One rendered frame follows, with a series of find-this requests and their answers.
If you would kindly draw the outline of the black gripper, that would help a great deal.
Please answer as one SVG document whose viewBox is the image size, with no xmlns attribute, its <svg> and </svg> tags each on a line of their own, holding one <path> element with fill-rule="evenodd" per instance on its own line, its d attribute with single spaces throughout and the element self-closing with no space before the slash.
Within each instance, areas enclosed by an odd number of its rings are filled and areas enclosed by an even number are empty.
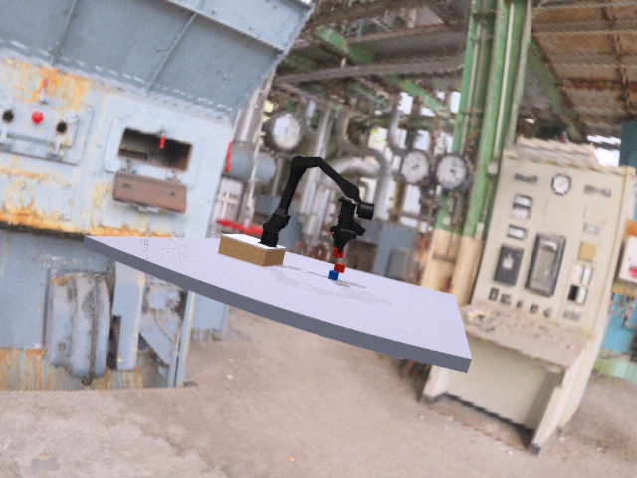
<svg viewBox="0 0 637 478">
<path fill-rule="evenodd" d="M 352 222 L 354 222 L 355 220 L 353 219 L 354 216 L 340 213 L 338 218 L 339 219 L 338 219 L 337 226 L 333 225 L 330 228 L 330 232 L 334 232 L 334 234 L 332 233 L 334 245 L 335 245 L 335 248 L 337 248 L 338 250 L 338 254 L 341 254 L 346 243 L 352 239 L 356 239 L 357 234 L 355 231 L 352 231 L 352 229 L 350 229 Z"/>
</svg>

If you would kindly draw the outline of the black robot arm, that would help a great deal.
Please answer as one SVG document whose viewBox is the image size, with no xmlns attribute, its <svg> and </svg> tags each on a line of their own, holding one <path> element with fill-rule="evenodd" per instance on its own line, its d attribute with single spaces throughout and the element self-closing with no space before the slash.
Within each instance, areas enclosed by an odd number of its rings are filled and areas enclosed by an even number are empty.
<svg viewBox="0 0 637 478">
<path fill-rule="evenodd" d="M 276 247 L 278 242 L 278 234 L 281 229 L 288 225 L 290 215 L 288 215 L 288 208 L 290 206 L 295 189 L 298 185 L 299 179 L 305 173 L 307 168 L 319 167 L 323 170 L 345 193 L 345 195 L 351 199 L 354 199 L 356 203 L 352 203 L 352 200 L 345 199 L 342 196 L 338 201 L 342 202 L 340 213 L 345 215 L 354 216 L 356 205 L 356 214 L 359 218 L 371 220 L 373 216 L 374 204 L 363 202 L 359 196 L 359 189 L 353 185 L 350 181 L 343 178 L 333 167 L 324 161 L 321 157 L 301 157 L 295 156 L 292 159 L 291 173 L 289 174 L 288 181 L 286 183 L 284 192 L 281 196 L 278 207 L 272 213 L 269 221 L 263 224 L 263 233 L 260 244 L 267 247 Z M 356 220 L 356 219 L 355 219 Z M 355 231 L 359 236 L 362 236 L 366 231 L 362 225 L 352 222 L 352 231 Z M 278 233 L 277 233 L 278 232 Z"/>
</svg>

